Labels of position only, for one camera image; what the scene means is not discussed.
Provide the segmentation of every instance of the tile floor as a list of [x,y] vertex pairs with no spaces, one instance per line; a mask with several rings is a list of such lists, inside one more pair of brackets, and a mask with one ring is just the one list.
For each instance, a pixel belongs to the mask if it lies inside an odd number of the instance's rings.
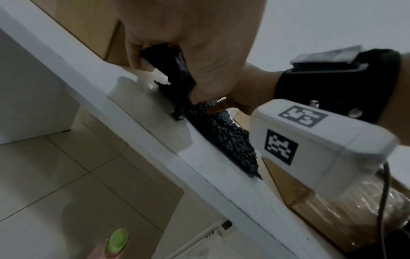
[[1,258],[82,259],[116,228],[149,259],[183,191],[83,108],[72,130],[0,145]]

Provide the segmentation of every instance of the hand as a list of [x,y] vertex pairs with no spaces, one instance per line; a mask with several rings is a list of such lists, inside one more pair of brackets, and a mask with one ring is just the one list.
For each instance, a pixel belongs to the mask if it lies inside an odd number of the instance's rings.
[[210,107],[207,112],[216,113],[235,107],[251,115],[257,107],[273,99],[281,75],[282,72],[266,72],[247,63],[226,99]]
[[126,29],[132,68],[146,67],[140,51],[177,45],[196,81],[193,104],[228,94],[258,32],[266,0],[113,0]]

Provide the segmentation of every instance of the black sponge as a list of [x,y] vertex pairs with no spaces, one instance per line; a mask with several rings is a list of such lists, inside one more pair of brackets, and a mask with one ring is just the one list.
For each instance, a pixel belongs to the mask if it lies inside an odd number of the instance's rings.
[[186,117],[208,141],[245,173],[261,179],[256,153],[249,143],[249,132],[233,123],[227,111],[206,114],[206,109],[214,102],[192,105],[189,101],[196,83],[187,70],[180,50],[162,44],[142,50],[140,56],[168,76],[170,84],[156,83],[161,92],[176,105],[172,116],[177,120]]

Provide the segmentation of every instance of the black cable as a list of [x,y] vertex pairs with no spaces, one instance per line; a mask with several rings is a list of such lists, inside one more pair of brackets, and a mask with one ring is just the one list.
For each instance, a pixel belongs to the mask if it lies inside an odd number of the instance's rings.
[[390,175],[390,166],[389,163],[386,162],[383,165],[383,179],[384,179],[384,186],[383,186],[383,191],[381,194],[380,198],[380,206],[377,214],[377,233],[378,233],[378,240],[381,243],[381,249],[383,251],[383,258],[387,259],[387,254],[386,254],[386,246],[384,244],[384,229],[383,229],[383,215],[384,215],[384,209],[386,207],[387,199],[389,197],[389,190],[390,190],[390,184],[392,182],[392,178]]

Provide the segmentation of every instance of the cardboard box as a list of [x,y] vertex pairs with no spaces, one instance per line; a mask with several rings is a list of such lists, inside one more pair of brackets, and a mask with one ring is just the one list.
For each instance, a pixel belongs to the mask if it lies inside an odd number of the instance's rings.
[[[249,129],[249,116],[234,120]],[[376,218],[384,182],[377,176],[363,182],[341,200],[327,200],[263,158],[285,204],[345,252],[376,242]],[[410,219],[410,191],[392,181],[384,213],[384,233],[402,228]]]
[[90,50],[128,66],[125,32],[110,0],[32,0]]

